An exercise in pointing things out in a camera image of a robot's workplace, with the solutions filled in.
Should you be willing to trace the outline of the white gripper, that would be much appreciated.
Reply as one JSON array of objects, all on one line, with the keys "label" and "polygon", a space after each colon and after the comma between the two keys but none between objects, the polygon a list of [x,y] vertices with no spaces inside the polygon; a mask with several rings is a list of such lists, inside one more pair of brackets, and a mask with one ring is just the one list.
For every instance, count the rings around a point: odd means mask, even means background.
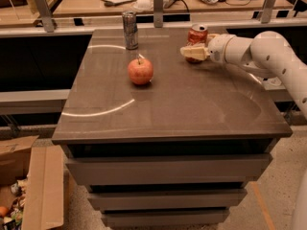
[{"label": "white gripper", "polygon": [[180,53],[194,60],[204,61],[209,58],[216,63],[225,63],[224,55],[228,42],[234,34],[208,34],[206,42],[208,48],[203,44],[188,45],[180,48]]}]

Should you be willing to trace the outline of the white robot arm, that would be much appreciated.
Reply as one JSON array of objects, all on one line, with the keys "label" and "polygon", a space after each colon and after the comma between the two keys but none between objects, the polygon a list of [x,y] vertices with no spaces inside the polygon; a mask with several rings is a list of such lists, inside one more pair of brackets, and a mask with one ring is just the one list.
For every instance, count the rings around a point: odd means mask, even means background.
[{"label": "white robot arm", "polygon": [[[185,46],[180,52],[222,66],[236,66],[255,79],[281,81],[307,116],[307,66],[288,41],[267,31],[254,38],[211,34],[205,43]],[[231,211],[218,230],[307,230],[306,129],[296,128],[294,137],[279,144],[275,161],[257,182],[248,184],[248,197]]]}]

